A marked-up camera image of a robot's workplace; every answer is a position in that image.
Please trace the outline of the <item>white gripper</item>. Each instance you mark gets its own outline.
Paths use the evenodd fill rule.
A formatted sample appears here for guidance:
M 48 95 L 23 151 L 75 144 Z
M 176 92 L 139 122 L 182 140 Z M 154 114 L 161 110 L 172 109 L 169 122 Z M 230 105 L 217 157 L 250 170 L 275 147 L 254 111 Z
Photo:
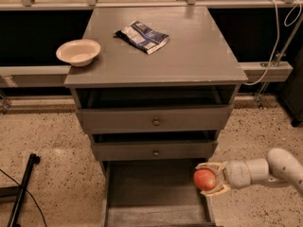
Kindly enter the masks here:
M 244 161 L 232 160 L 226 162 L 207 162 L 200 163 L 195 167 L 200 175 L 219 176 L 224 175 L 225 180 L 229 183 L 207 184 L 200 191 L 205 196 L 217 196 L 230 190 L 230 186 L 234 189 L 242 189 L 251 184 L 250 171 Z

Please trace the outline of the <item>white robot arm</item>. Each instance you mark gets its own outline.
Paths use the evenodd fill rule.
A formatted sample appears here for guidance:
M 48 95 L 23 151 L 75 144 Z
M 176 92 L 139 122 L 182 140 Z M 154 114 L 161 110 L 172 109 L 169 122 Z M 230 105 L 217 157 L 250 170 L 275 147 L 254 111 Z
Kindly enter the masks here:
M 272 148 L 265 158 L 198 164 L 193 182 L 207 197 L 253 184 L 273 188 L 291 185 L 303 196 L 303 165 L 289 151 Z

